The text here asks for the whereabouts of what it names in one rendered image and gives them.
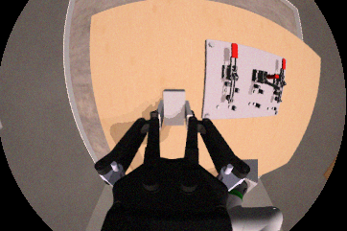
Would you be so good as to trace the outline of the toggle clamp with red handle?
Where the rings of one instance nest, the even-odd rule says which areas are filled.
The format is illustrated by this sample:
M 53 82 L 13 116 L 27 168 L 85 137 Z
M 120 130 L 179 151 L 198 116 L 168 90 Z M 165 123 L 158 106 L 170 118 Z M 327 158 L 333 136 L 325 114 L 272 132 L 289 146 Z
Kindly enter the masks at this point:
M 232 58 L 235 58 L 235 65 L 233 66 L 232 66 Z M 230 65 L 222 65 L 222 76 L 221 76 L 223 79 L 227 79 L 231 81 L 230 94 L 226 96 L 226 100 L 228 101 L 229 104 L 233 104 L 235 102 L 234 100 L 235 86 L 236 86 L 236 81 L 239 79 L 237 58 L 238 58 L 238 44 L 232 43 Z M 234 80 L 234 85 L 233 85 L 233 80 Z M 233 93 L 232 93 L 232 86 L 233 86 Z
M 271 79 L 279 79 L 279 75 L 270 75 L 267 73 L 267 71 L 262 71 L 262 70 L 256 70 L 253 69 L 253 74 L 252 74 L 252 80 L 255 82 L 259 82 L 259 83 L 264 83 L 264 84 L 268 84 L 272 87 L 275 88 L 274 91 L 274 95 L 279 96 L 280 92 L 279 90 L 282 91 L 282 87 L 280 86 L 280 82 L 278 81 L 277 85 L 273 84 L 271 82 L 269 82 L 267 79 L 271 80 Z
M 282 70 L 283 69 L 283 70 Z M 280 86 L 283 88 L 283 86 L 287 85 L 286 82 L 284 82 L 284 79 L 285 79 L 285 76 L 284 76 L 284 69 L 286 70 L 286 60 L 284 58 L 282 58 L 282 68 L 280 68 L 280 74 L 276 74 L 276 75 L 279 75 L 279 79 L 274 79 L 273 80 L 273 83 L 274 84 L 277 84 L 278 81 L 280 82 Z M 282 72 L 283 71 L 283 72 Z M 283 77 L 282 77 L 283 76 Z M 283 89 L 282 91 L 280 90 L 279 91 L 280 94 L 279 96 L 275 97 L 274 100 L 277 101 L 277 104 L 279 104 L 280 102 L 282 102 L 281 100 L 281 97 L 282 97 L 282 92 L 283 92 Z

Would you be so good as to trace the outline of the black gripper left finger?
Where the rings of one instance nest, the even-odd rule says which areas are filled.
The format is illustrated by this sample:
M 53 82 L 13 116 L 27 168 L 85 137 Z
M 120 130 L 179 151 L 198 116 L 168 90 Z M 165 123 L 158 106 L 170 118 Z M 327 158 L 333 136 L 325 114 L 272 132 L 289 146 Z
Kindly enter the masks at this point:
M 95 169 L 105 184 L 113 187 L 114 183 L 126 175 L 134 156 L 142 145 L 147 132 L 141 181 L 145 189 L 153 191 L 160 186 L 159 157 L 160 131 L 164 119 L 164 103 L 150 112 L 150 119 L 138 118 L 121 138 L 113 150 L 95 163 Z M 142 135 L 142 136 L 141 136 Z

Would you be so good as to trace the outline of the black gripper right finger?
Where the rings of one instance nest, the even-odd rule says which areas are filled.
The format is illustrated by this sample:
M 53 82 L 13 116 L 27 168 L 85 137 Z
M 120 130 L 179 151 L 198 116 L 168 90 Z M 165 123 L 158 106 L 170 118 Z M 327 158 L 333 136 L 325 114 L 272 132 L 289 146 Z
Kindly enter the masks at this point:
M 189 101 L 185 102 L 185 124 L 187 138 L 180 188 L 185 192 L 192 192 L 199 182 L 198 133 L 219 174 L 219 180 L 226 185 L 228 191 L 238 188 L 249 174 L 250 167 L 235 155 L 210 119 L 197 119 Z

